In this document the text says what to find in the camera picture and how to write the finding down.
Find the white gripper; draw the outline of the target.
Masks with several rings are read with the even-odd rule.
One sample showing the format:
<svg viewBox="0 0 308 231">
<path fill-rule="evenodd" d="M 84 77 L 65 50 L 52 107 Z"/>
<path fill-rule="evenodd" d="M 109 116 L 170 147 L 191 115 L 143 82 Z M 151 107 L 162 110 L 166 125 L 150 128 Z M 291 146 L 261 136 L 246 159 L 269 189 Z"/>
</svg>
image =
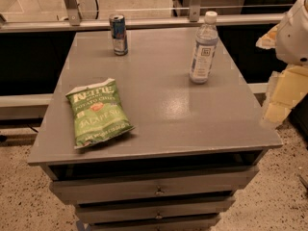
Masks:
<svg viewBox="0 0 308 231">
<path fill-rule="evenodd" d="M 308 94 L 307 15 L 286 13 L 278 26 L 273 26 L 258 38 L 256 46 L 266 50 L 276 47 L 276 57 L 288 64 L 281 73 L 273 71 L 269 77 L 266 100 L 262 106 L 261 125 L 274 129 Z"/>
</svg>

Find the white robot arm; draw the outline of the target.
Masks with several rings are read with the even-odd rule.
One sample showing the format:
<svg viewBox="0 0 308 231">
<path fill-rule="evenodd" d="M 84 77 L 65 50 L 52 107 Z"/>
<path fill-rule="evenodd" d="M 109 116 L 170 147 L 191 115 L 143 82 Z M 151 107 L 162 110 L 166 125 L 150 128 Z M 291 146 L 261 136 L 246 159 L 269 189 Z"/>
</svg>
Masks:
<svg viewBox="0 0 308 231">
<path fill-rule="evenodd" d="M 274 49 L 276 58 L 287 64 L 269 77 L 261 124 L 276 128 L 308 93 L 308 2 L 297 0 L 282 20 L 260 37 L 256 46 Z"/>
</svg>

